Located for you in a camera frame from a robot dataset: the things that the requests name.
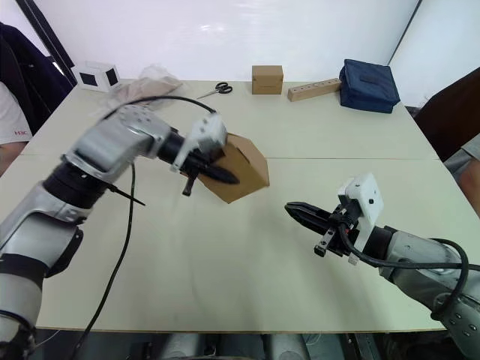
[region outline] wooden block with holes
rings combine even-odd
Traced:
[[[299,101],[314,96],[328,94],[329,92],[337,92],[340,90],[340,79],[330,79],[319,82],[312,82],[311,84],[296,86],[288,89],[288,99],[290,101]]]

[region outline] white wall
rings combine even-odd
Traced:
[[[336,77],[345,58],[386,64],[416,0],[36,0],[73,62],[137,77],[160,62],[182,79]]]
[[[0,0],[0,21],[19,29],[45,56],[50,55],[15,0]]]
[[[480,67],[480,1],[424,0],[390,65],[415,107]]]

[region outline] scissors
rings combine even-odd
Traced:
[[[229,92],[232,92],[232,90],[233,90],[233,87],[228,85],[228,82],[219,82],[215,86],[214,90],[212,90],[210,92],[207,92],[205,95],[202,95],[202,96],[198,97],[197,100],[201,99],[201,98],[206,98],[207,96],[210,96],[210,95],[215,94],[215,93],[228,94]]]

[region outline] black cable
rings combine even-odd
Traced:
[[[213,114],[213,113],[217,112],[215,109],[212,109],[210,106],[207,106],[204,103],[200,103],[199,101],[196,101],[194,99],[190,99],[188,97],[174,96],[174,95],[159,95],[159,96],[142,97],[140,99],[136,99],[136,100],[129,101],[128,103],[124,103],[124,104],[116,107],[112,111],[110,111],[108,114],[106,114],[102,118],[102,120],[108,119],[110,116],[115,114],[120,108],[124,107],[125,105],[134,105],[134,104],[138,104],[138,103],[143,103],[144,101],[155,101],[155,100],[162,100],[162,99],[164,99],[164,100],[171,99],[171,100],[187,101],[188,103],[192,103],[192,104],[198,105],[199,107],[202,107],[203,109],[207,110],[209,113]]]
[[[115,268],[112,271],[112,274],[110,275],[110,279],[108,281],[108,284],[106,285],[105,291],[103,293],[102,299],[100,300],[100,304],[97,307],[97,310],[95,311],[94,316],[91,318],[90,322],[88,323],[87,327],[82,333],[82,336],[80,339],[76,342],[75,347],[73,348],[73,352],[70,355],[70,360],[74,360],[77,357],[77,353],[80,350],[80,347],[82,347],[83,343],[85,342],[85,339],[87,336],[89,336],[90,331],[92,330],[93,325],[97,321],[98,316],[100,315],[100,312],[104,308],[105,302],[107,301],[108,294],[110,293],[110,289],[113,285],[113,281],[115,280],[115,276],[117,275],[118,270],[120,269],[120,265],[122,264],[123,258],[125,257],[125,254],[127,252],[128,248],[128,243],[130,242],[130,235],[132,231],[132,220],[134,218],[134,197],[135,197],[135,165],[132,163],[131,164],[131,169],[132,169],[132,181],[131,181],[131,186],[130,186],[130,208],[128,210],[128,225],[127,225],[127,235],[125,236],[125,242],[123,244],[123,248],[121,249],[120,257],[117,260],[117,263],[115,265]]]
[[[467,253],[465,250],[457,243],[440,239],[434,238],[435,240],[441,244],[449,245],[453,247],[460,256],[461,262],[389,262],[380,259],[375,259],[371,256],[368,256],[358,250],[355,246],[353,246],[352,242],[348,238],[347,235],[347,227],[345,224],[341,224],[338,227],[338,231],[340,233],[340,239],[343,242],[343,245],[354,255],[356,255],[361,261],[367,263],[368,265],[375,266],[375,267],[387,267],[387,268],[394,268],[394,269],[461,269],[460,270],[460,277],[458,278],[457,284],[455,288],[451,291],[450,296],[444,301],[444,303],[435,311],[432,311],[430,317],[433,320],[440,320],[442,315],[449,311],[450,307],[454,304],[455,300],[461,295],[462,291],[464,290],[465,284],[468,278],[469,269],[480,271],[480,265],[470,265],[468,262]]]

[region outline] plastic bag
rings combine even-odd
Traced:
[[[142,70],[139,79],[123,83],[113,88],[106,96],[105,104],[109,109],[126,104],[140,98],[160,95],[180,95],[182,82],[159,64],[152,64]],[[165,100],[148,102],[148,107],[157,109],[164,105]]]

